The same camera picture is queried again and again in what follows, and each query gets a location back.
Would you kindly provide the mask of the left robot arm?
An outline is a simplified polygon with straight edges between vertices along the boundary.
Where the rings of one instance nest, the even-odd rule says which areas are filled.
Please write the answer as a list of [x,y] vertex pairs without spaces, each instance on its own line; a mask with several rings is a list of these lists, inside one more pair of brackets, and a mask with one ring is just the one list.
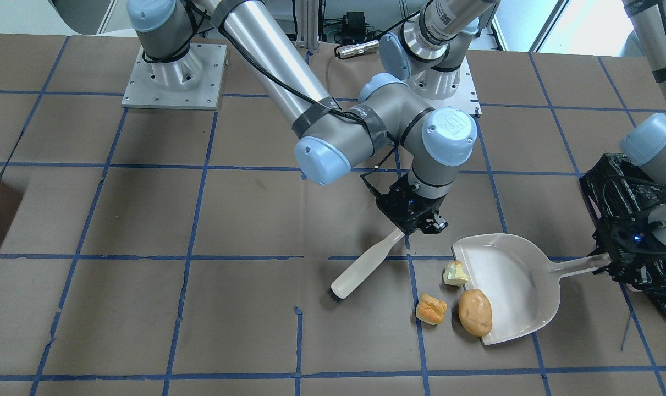
[[578,178],[637,123],[665,110],[646,58],[468,52],[482,114],[472,156],[441,213],[449,229],[403,242],[411,258],[441,259],[455,241],[507,232],[548,256],[595,247]]

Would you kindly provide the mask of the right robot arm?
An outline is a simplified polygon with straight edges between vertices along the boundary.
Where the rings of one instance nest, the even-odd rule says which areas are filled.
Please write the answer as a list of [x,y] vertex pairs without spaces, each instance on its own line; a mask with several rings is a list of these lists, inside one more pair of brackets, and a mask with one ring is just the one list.
[[431,79],[451,83],[466,55],[465,34],[490,1],[430,1],[415,20],[385,33],[379,45],[384,71],[361,89],[347,111],[301,58],[262,1],[129,1],[127,13],[142,45],[142,60],[185,66],[194,82],[190,41],[204,23],[217,29],[257,73],[298,138],[295,158],[307,179],[328,185],[386,145],[413,160],[406,175],[382,193],[370,186],[379,210],[405,235],[438,234],[439,213],[454,179],[472,153],[474,119],[432,101]]

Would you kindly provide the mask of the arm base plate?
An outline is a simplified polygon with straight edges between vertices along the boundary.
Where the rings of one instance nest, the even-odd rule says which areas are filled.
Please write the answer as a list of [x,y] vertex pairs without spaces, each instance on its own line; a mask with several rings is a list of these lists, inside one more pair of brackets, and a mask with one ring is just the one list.
[[405,83],[435,108],[451,106],[475,118],[483,113],[466,56],[456,70],[430,68],[411,76]]
[[122,106],[216,111],[227,52],[227,45],[222,43],[192,43],[180,59],[171,63],[149,63],[139,51]]

